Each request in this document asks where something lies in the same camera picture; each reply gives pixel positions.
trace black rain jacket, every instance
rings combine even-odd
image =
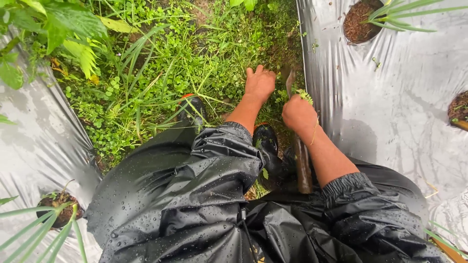
[[[446,261],[400,193],[364,173],[249,203],[263,168],[249,132],[233,122],[198,136],[182,127],[136,149],[97,187],[85,217],[101,263]]]

